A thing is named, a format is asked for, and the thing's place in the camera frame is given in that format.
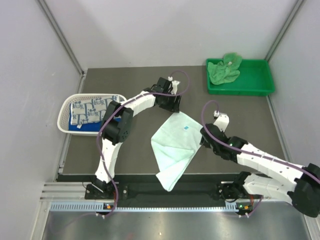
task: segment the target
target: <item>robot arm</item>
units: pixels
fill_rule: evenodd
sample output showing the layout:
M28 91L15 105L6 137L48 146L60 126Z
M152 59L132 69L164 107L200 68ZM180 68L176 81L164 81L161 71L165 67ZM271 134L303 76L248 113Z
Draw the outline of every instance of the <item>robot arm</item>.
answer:
M137 96L128 99L125 102L119 103L112 101L105 112L102 120L102 126L107 119L120 107L120 105L130 102L132 99L135 101L127 104L121 109L116 115L120 117L120 121L115 118L112 119L109 124L105 127L102 132L102 153L104 160L100 158L98 169L95 172L97 181L95 186L98 189L103 189L105 184L109 183L110 178L108 177L105 166L108 169L112 177L115 176L115 165L118 157L119 149L122 143L127 139L130 134L133 117L141 113L143 110L152 108L159 105L160 108L168 110L170 112L178 113L181 96L163 96L150 93L163 93L163 94L176 94L178 90L179 81L172 80L172 78L164 79L159 78L157 84L154 84L151 88L146 88L137 96L141 96L136 99Z
M212 135L220 141L250 153L256 153L262 157L257 157L240 151L232 150L213 140L204 128L200 130L202 139L200 144L206 148L212 148L213 152L224 160L230 160L237 164L256 169L264 177L249 172L241 172L228 189L219 189L222 196L235 196L241 198L247 195L262 195L284 201L293 205L298 211L309 216L317 217L320 213L320 186L303 172L278 163L286 161L272 156L254 147L246 140L239 137L227 137L225 130L229 124L226 114L215 113L216 121L206 124ZM292 164L297 168L308 171L318 179L320 178L320 168L312 163L308 167Z

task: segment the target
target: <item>gray floor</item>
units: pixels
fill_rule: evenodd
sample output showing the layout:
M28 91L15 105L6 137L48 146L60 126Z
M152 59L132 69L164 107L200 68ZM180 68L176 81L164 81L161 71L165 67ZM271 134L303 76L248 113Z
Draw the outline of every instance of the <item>gray floor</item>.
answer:
M83 93L116 93L126 98L133 97L143 89L157 83L159 77L166 78L176 69L186 71L191 78L189 91L182 96L180 110L200 123L202 107L209 100L217 100L220 111L228 114L227 136L246 139L257 148L279 158L284 158L274 122L265 97L210 95L207 91L205 66L182 67L130 67L89 69ZM181 81L181 92L187 84L183 74L174 79ZM206 112L206 122L212 122L214 106ZM156 174L158 166L150 139L160 128L170 112L158 107L150 108L133 119L132 131L122 145L116 174ZM72 136L64 165L64 174L94 174L99 164L95 137ZM248 168L215 156L210 149L200 148L186 173L238 173Z
M310 240L303 215L283 202L263 202L250 218L223 212L116 212L103 220L50 212L43 240Z

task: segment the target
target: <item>blue fabric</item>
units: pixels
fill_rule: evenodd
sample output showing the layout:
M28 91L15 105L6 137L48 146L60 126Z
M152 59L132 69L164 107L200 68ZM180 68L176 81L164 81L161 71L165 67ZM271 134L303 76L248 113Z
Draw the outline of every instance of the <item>blue fabric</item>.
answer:
M117 117L115 118L117 122L120 122L121 118ZM69 131L77 131L77 132L99 132L101 127L101 121L100 122L93 122L93 123L87 123L82 124L81 128L77 128L77 125L71 125L71 112L69 114Z

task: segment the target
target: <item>patterned cloth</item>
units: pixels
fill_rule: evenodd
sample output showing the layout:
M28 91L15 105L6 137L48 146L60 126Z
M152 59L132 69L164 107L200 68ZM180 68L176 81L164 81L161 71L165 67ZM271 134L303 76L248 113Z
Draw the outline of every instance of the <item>patterned cloth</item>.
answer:
M96 97L90 100L79 100L70 104L71 125L82 125L101 122L106 109L112 101L123 101L118 95L105 98Z

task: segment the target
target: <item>green tray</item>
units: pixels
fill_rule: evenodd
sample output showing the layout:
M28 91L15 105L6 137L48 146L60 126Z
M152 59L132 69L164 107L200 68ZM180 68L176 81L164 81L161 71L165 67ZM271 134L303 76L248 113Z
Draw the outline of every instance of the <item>green tray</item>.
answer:
M239 67L240 76L231 83L213 85L208 73L208 63L217 64L223 59L206 60L206 77L209 94L267 96L275 91L269 64L266 60L243 59Z

